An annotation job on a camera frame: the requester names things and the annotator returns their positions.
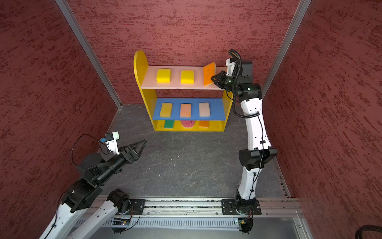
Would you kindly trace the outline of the tan yellow sponge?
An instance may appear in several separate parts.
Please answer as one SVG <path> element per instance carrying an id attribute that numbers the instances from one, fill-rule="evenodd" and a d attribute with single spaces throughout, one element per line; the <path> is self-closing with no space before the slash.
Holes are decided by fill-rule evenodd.
<path id="1" fill-rule="evenodd" d="M 216 75 L 216 63 L 215 62 L 210 63 L 209 65 L 203 67 L 203 79 L 204 79 L 203 85 L 209 86 L 209 85 L 214 84 L 214 82 L 211 79 L 214 75 Z"/>

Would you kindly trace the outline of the green yellow sponge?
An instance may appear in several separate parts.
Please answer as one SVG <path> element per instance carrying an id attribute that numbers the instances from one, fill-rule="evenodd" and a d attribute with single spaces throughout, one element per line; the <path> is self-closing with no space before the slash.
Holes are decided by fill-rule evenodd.
<path id="1" fill-rule="evenodd" d="M 174 120 L 166 120 L 164 123 L 164 128 L 173 129 L 175 121 Z"/>

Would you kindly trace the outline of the pale pink sponge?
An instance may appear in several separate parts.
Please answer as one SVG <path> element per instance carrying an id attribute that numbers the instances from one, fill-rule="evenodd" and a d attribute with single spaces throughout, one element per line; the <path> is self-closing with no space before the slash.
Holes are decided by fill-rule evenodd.
<path id="1" fill-rule="evenodd" d="M 199 116 L 201 118 L 210 117 L 210 104 L 208 102 L 199 103 Z"/>

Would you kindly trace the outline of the dark yellow sponge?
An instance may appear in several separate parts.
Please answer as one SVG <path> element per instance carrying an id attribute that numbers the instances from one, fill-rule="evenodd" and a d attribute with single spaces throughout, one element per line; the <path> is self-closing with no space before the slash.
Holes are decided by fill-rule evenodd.
<path id="1" fill-rule="evenodd" d="M 160 117 L 162 117 L 162 118 L 170 118 L 171 115 L 172 115 L 172 108 L 173 108 L 173 104 L 172 103 L 163 103 L 161 105 Z"/>

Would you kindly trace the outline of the bright yellow sponge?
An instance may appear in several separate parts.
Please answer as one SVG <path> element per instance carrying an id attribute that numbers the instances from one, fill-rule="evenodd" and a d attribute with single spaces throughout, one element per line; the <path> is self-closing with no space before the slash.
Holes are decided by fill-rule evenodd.
<path id="1" fill-rule="evenodd" d="M 171 69 L 158 69 L 156 75 L 157 83 L 171 82 Z"/>
<path id="2" fill-rule="evenodd" d="M 182 84 L 194 84 L 195 75 L 194 70 L 182 70 L 181 71 L 181 83 Z"/>

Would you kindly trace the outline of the orange sponge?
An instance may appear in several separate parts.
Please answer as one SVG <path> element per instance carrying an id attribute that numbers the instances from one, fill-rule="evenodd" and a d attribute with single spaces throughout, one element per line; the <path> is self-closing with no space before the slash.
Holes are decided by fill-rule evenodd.
<path id="1" fill-rule="evenodd" d="M 200 120 L 199 128 L 209 128 L 210 122 L 208 120 Z"/>

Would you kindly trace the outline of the smiley face sponge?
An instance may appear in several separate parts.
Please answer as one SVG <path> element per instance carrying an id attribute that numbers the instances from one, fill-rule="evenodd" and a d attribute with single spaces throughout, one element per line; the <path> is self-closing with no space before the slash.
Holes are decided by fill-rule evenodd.
<path id="1" fill-rule="evenodd" d="M 195 121 L 194 120 L 182 120 L 181 125 L 185 129 L 191 129 L 195 126 Z"/>

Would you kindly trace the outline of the salmon pink sponge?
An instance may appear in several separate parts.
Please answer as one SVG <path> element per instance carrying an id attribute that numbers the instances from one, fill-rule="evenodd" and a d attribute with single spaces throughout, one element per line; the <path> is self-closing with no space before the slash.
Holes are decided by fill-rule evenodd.
<path id="1" fill-rule="evenodd" d="M 190 118 L 192 115 L 192 104 L 181 104 L 180 117 Z"/>

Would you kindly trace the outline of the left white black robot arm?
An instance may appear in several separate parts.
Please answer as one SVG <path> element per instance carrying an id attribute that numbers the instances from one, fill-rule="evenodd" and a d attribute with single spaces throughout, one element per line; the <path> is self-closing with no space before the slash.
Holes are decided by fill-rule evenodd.
<path id="1" fill-rule="evenodd" d="M 130 199 L 122 190 L 116 189 L 82 225 L 76 230 L 73 229 L 77 220 L 101 194 L 105 183 L 120 173 L 125 165 L 137 161 L 146 143 L 146 140 L 140 140 L 118 147 L 116 140 L 113 139 L 105 142 L 109 151 L 114 154 L 108 161 L 105 161 L 99 153 L 87 155 L 76 167 L 82 177 L 63 193 L 56 214 L 41 238 L 89 239 L 106 221 L 116 215 L 122 215 L 130 222 L 133 220 L 133 215 L 141 216 L 145 200 Z"/>

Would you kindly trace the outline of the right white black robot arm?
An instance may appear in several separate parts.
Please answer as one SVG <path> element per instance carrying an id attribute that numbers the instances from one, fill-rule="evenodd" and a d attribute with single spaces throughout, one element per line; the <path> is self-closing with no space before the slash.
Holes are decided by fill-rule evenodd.
<path id="1" fill-rule="evenodd" d="M 216 86 L 232 93 L 232 99 L 238 101 L 242 108 L 241 113 L 237 110 L 233 112 L 246 122 L 248 145 L 247 149 L 239 151 L 243 173 L 235 196 L 235 209 L 238 214 L 244 215 L 260 210 L 256 186 L 265 164 L 277 156 L 277 149 L 272 147 L 266 133 L 262 90 L 259 84 L 252 82 L 253 64 L 230 58 L 226 65 L 226 71 L 221 71 L 211 79 Z"/>

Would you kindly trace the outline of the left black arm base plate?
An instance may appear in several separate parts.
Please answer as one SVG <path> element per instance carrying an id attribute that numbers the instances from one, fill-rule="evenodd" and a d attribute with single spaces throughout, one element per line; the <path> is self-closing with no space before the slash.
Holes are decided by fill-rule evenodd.
<path id="1" fill-rule="evenodd" d="M 145 203 L 145 199 L 124 199 L 117 207 L 117 213 L 119 215 L 142 215 Z"/>

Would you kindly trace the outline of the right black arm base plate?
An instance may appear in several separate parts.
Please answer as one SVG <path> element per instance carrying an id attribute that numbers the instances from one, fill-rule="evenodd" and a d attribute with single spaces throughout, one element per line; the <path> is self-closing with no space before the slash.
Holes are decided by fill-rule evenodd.
<path id="1" fill-rule="evenodd" d="M 262 215 L 259 201 L 243 199 L 223 199 L 221 200 L 223 215 Z"/>

